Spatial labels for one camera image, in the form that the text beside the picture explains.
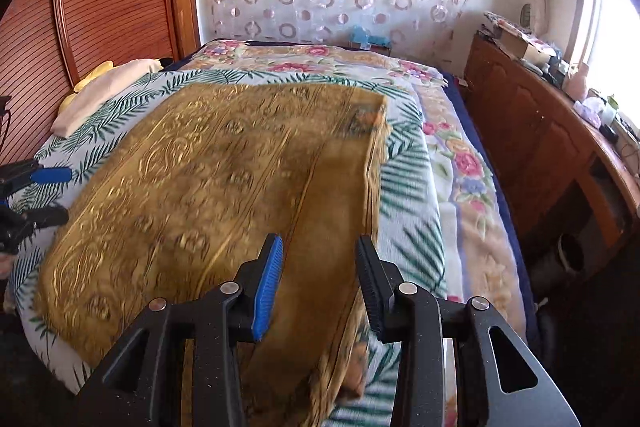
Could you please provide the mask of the person's left hand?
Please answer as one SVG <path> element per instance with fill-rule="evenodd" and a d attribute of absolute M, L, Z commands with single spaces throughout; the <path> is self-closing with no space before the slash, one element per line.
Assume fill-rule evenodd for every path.
<path fill-rule="evenodd" d="M 13 269 L 15 261 L 14 255 L 9 255 L 5 253 L 0 254 L 0 279 L 6 280 Z"/>

